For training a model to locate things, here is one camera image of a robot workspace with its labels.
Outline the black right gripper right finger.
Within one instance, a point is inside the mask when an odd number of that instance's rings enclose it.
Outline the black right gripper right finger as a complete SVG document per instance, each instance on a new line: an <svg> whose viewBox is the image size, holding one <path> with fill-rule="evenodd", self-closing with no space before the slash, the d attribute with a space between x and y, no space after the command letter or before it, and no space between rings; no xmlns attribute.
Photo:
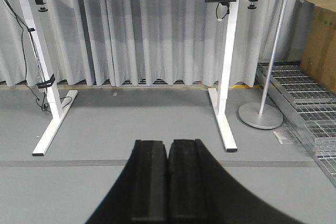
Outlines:
<svg viewBox="0 0 336 224"><path fill-rule="evenodd" d="M169 174L171 223L300 223L240 184L200 139L174 140Z"/></svg>

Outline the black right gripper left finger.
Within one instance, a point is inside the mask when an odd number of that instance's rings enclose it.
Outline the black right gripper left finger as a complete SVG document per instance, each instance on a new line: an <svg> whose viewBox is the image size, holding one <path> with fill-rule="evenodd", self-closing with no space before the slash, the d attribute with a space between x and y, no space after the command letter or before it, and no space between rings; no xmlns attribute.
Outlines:
<svg viewBox="0 0 336 224"><path fill-rule="evenodd" d="M87 223L167 223L163 142L137 140L120 176Z"/></svg>

